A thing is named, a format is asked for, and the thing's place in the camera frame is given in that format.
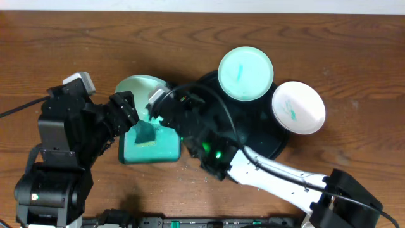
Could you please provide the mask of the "dark green sponge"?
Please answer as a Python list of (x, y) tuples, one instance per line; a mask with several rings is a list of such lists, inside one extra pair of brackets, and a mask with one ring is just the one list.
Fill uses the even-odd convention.
[(137, 125), (135, 126), (135, 131), (136, 146), (149, 146), (155, 144), (156, 130), (151, 123), (139, 120)]

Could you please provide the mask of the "white plate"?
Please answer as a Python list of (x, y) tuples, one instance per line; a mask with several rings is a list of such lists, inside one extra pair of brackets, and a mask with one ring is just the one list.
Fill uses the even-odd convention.
[(325, 123), (326, 108), (322, 98), (302, 82), (290, 81), (278, 86), (271, 107), (278, 123), (295, 134), (313, 134)]

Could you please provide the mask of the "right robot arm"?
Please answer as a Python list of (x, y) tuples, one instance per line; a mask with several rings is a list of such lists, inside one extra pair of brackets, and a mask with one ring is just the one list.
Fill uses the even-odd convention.
[(210, 88), (195, 85), (191, 91), (181, 87), (156, 88), (149, 93), (146, 108), (151, 118), (172, 128), (182, 138), (191, 156), (216, 178), (265, 190), (300, 208), (313, 227), (375, 227), (385, 217), (395, 227), (398, 222), (383, 211), (383, 205), (354, 177), (341, 170), (330, 175), (297, 170), (258, 153), (259, 149), (281, 151), (276, 125), (248, 115), (242, 124), (248, 136), (259, 142), (242, 142), (226, 102)]

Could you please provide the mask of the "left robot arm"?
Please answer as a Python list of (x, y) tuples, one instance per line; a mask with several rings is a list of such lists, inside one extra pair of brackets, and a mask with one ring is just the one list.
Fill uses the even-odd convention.
[(32, 148), (15, 186), (22, 227), (66, 227), (78, 222), (93, 186), (91, 167), (139, 121), (131, 91), (95, 104), (82, 79), (48, 89), (38, 119), (40, 144)]

